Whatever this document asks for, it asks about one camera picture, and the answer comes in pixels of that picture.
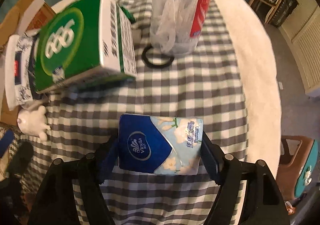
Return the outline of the clear plastic cup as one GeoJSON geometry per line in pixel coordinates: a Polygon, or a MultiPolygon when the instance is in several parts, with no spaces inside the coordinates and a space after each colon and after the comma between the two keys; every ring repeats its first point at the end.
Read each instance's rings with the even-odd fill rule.
{"type": "Polygon", "coordinates": [[[150,42],[162,54],[192,53],[208,12],[210,0],[152,0],[150,42]]]}

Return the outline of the brown cardboard box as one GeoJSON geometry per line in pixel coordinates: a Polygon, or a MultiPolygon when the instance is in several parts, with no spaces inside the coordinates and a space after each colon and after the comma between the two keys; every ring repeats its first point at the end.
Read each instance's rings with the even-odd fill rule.
{"type": "Polygon", "coordinates": [[[18,110],[10,111],[5,96],[5,46],[13,34],[40,29],[55,16],[44,0],[18,0],[1,22],[1,127],[15,127],[18,110]]]}

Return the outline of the louvered wardrobe doors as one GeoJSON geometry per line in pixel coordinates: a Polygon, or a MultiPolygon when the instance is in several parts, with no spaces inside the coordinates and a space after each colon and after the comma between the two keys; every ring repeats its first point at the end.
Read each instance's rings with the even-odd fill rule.
{"type": "Polygon", "coordinates": [[[280,27],[302,78],[305,94],[319,97],[319,5],[297,0],[298,5],[280,27]]]}

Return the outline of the white rabbit figurine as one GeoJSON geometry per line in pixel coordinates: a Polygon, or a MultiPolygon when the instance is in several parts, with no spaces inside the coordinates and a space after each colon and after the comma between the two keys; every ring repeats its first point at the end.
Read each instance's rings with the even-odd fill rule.
{"type": "Polygon", "coordinates": [[[50,126],[47,124],[46,108],[42,102],[35,102],[27,109],[21,109],[17,116],[17,125],[25,135],[39,137],[43,142],[48,140],[47,131],[50,126]]]}

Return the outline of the grey checkered cloth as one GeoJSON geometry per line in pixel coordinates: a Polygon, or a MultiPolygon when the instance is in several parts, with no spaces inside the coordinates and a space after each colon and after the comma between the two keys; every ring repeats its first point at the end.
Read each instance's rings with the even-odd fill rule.
{"type": "MultiPolygon", "coordinates": [[[[116,0],[142,31],[136,46],[137,77],[117,86],[51,93],[46,106],[48,141],[29,140],[34,156],[21,183],[37,192],[56,158],[80,159],[108,140],[124,113],[198,117],[213,142],[238,159],[247,149],[247,109],[235,50],[221,7],[211,0],[199,43],[166,69],[141,59],[149,44],[152,0],[116,0]]],[[[155,176],[115,168],[101,192],[116,224],[203,224],[218,192],[204,166],[195,176],[155,176]]]]}

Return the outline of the green 666 box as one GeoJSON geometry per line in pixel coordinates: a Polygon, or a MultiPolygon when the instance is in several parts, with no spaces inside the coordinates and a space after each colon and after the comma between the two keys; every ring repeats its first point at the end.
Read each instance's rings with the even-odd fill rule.
{"type": "Polygon", "coordinates": [[[41,30],[38,94],[137,76],[131,22],[115,0],[78,0],[41,30]]]}

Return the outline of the brown stool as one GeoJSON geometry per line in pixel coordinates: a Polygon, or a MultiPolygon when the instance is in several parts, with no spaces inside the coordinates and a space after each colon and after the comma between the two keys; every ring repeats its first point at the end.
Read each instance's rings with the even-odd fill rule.
{"type": "Polygon", "coordinates": [[[312,182],[318,159],[317,140],[305,136],[282,136],[276,182],[285,201],[299,198],[312,182]]]}

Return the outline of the blue Vinda tissue pack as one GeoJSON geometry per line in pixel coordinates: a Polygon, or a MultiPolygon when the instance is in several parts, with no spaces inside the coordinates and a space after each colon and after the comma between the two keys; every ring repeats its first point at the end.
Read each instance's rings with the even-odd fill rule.
{"type": "Polygon", "coordinates": [[[119,120],[119,167],[154,175],[198,173],[200,118],[123,114],[119,120]]]}

